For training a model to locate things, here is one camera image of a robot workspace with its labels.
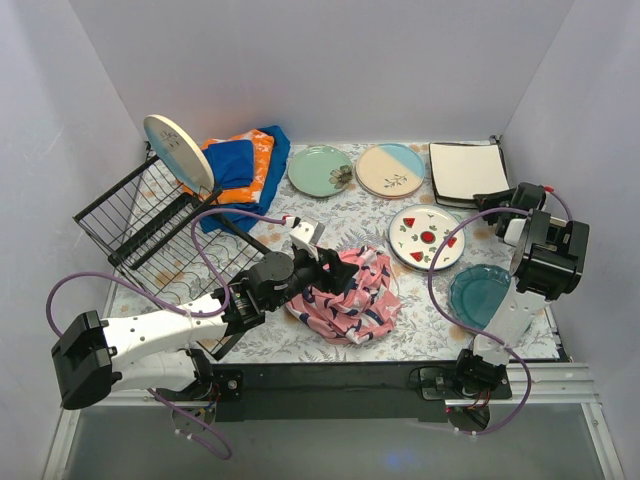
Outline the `blue striped white plate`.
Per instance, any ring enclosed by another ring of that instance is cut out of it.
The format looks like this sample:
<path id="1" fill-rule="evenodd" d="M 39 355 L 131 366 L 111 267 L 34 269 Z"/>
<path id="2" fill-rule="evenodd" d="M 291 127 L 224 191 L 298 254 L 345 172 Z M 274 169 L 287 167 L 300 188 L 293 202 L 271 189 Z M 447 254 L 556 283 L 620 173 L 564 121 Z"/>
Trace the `blue striped white plate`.
<path id="1" fill-rule="evenodd" d="M 394 260 L 400 265 L 411 270 L 427 272 L 431 266 L 436 247 L 429 247 L 416 251 L 396 251 L 391 249 Z M 463 255 L 464 250 L 459 248 L 449 248 L 446 246 L 438 256 L 434 270 L 441 271 L 452 267 Z"/>

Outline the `watermelon pattern round plate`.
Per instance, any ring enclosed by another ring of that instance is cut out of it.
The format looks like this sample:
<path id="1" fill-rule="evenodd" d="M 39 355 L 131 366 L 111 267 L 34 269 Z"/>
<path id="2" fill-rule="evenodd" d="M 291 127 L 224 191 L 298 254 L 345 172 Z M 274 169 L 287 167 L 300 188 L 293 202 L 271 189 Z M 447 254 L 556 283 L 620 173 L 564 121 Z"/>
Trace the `watermelon pattern round plate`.
<path id="1" fill-rule="evenodd" d="M 449 238 L 458 224 L 452 214 L 435 206 L 418 204 L 406 207 L 389 224 L 390 248 L 408 267 L 427 271 L 436 251 L 445 243 L 434 269 L 449 268 L 462 257 L 466 246 L 462 230 Z"/>

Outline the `teal round plate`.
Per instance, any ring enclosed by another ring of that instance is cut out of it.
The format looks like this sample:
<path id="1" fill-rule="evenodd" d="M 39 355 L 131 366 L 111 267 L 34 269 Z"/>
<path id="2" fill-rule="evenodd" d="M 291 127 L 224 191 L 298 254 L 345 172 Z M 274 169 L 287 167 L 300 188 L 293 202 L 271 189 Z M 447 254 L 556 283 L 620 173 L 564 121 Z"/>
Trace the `teal round plate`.
<path id="1" fill-rule="evenodd" d="M 455 276 L 449 288 L 449 305 L 461 323 L 485 331 L 515 283 L 506 269 L 477 264 Z"/>

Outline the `mint green flower plate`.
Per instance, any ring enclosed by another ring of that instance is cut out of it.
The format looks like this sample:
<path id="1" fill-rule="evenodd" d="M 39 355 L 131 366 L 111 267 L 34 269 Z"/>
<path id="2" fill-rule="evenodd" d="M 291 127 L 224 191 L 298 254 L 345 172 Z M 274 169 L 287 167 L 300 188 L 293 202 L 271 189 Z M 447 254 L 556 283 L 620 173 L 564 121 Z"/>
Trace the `mint green flower plate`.
<path id="1" fill-rule="evenodd" d="M 351 183 L 352 162 L 334 147 L 311 146 L 293 156 L 287 175 L 299 192 L 314 198 L 328 198 Z"/>

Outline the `cream round plate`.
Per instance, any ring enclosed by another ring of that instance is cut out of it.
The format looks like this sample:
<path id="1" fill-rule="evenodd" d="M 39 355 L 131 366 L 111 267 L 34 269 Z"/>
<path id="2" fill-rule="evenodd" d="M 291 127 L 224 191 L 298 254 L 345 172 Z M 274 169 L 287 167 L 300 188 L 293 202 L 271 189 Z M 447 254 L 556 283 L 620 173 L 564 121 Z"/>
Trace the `cream round plate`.
<path id="1" fill-rule="evenodd" d="M 143 128 L 151 148 L 178 181 L 196 194 L 214 190 L 215 177 L 208 160 L 179 125 L 151 114 L 144 118 Z"/>

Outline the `cream and pink plate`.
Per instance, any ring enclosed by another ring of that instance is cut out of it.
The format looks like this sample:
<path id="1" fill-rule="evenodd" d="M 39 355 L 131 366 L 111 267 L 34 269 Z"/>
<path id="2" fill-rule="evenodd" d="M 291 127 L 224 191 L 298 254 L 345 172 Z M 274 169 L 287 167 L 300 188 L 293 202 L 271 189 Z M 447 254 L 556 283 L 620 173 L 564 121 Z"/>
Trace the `cream and pink plate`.
<path id="1" fill-rule="evenodd" d="M 360 177 L 359 177 L 359 175 L 357 174 L 357 172 L 356 172 L 356 173 L 354 173 L 354 178 L 357 180 L 357 182 L 358 182 L 359 186 L 360 186 L 360 187 L 361 187 L 365 192 L 367 192 L 368 194 L 373 195 L 374 197 L 383 198 L 383 199 L 387 199 L 387 200 L 400 200 L 400 199 L 404 199 L 404 198 L 409 198 L 409 197 L 411 197 L 412 195 L 414 195 L 416 192 L 418 192 L 418 191 L 420 190 L 420 188 L 422 187 L 422 184 L 421 184 L 418 188 L 416 188 L 416 189 L 414 189 L 413 191 L 411 191 L 411 192 L 409 192 L 409 193 L 407 193 L 407 194 L 404 194 L 404 195 L 399 195 L 399 196 L 398 196 L 398 195 L 396 195 L 396 196 L 393 196 L 393 195 L 383 195 L 383 194 L 376 193 L 376 192 L 374 192 L 373 190 L 369 189 L 369 188 L 368 188 L 368 187 L 363 183 L 363 181 L 360 179 Z"/>

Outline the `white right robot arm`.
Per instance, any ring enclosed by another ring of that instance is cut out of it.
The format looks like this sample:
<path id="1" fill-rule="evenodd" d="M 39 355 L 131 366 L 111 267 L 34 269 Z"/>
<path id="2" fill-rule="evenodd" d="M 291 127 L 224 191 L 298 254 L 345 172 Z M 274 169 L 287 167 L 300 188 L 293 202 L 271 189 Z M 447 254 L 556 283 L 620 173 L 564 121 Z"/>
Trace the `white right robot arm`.
<path id="1" fill-rule="evenodd" d="M 476 194 L 483 219 L 515 248 L 510 267 L 476 265 L 458 274 L 449 303 L 458 321 L 487 332 L 461 351 L 452 373 L 454 389 L 464 397 L 488 394 L 506 382 L 505 351 L 518 343 L 534 317 L 579 284 L 590 226 L 544 211 L 549 187 L 523 182 L 494 194 Z"/>

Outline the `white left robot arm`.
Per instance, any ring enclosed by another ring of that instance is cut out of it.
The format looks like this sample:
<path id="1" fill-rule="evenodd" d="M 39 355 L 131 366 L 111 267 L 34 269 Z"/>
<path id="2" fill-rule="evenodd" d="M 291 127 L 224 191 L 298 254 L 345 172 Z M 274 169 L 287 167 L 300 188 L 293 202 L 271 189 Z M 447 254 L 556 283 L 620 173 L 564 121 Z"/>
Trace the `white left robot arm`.
<path id="1" fill-rule="evenodd" d="M 62 406 L 83 409 L 125 390 L 153 389 L 172 400 L 216 394 L 221 382 L 197 343 L 243 334 L 310 288 L 339 295 L 358 270 L 331 249 L 317 257 L 269 252 L 228 287 L 181 306 L 127 318 L 80 314 L 51 351 Z"/>

